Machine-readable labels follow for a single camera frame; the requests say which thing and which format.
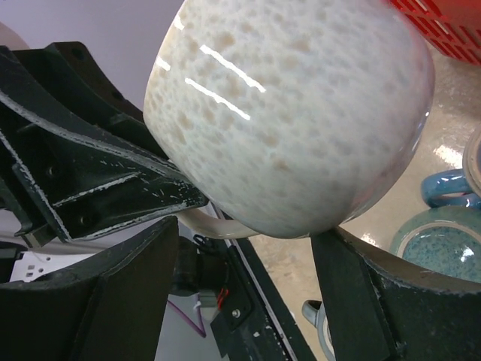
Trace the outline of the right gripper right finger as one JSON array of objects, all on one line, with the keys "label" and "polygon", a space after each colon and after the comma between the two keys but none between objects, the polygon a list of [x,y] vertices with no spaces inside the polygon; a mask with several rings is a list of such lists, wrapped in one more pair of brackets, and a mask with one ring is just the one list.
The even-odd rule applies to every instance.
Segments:
[{"label": "right gripper right finger", "polygon": [[311,237],[338,360],[478,360],[480,285],[336,228]]}]

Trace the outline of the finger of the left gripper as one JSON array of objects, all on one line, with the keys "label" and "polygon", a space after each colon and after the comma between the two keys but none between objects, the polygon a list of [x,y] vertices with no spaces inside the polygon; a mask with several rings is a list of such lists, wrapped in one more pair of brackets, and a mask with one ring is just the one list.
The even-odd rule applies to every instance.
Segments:
[{"label": "finger of the left gripper", "polygon": [[207,204],[161,158],[86,122],[1,48],[1,204],[30,247],[91,241]]},{"label": "finger of the left gripper", "polygon": [[147,130],[142,112],[110,82],[79,41],[18,50],[24,68],[57,101],[94,126],[161,158],[165,153]]}]

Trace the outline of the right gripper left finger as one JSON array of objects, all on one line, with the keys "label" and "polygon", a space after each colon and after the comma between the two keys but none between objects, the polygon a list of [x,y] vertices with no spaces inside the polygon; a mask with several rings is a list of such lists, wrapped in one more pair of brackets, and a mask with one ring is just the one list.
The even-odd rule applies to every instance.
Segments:
[{"label": "right gripper left finger", "polygon": [[152,360],[177,258],[177,219],[33,281],[1,285],[3,360]]}]

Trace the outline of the white speckled mug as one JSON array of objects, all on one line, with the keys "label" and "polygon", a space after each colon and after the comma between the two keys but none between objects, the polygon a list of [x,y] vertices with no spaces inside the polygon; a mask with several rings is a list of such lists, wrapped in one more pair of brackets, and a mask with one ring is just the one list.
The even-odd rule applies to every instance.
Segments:
[{"label": "white speckled mug", "polygon": [[410,164],[434,96],[424,38],[388,1],[185,1],[144,121],[227,214],[212,238],[304,238],[359,217]]}]

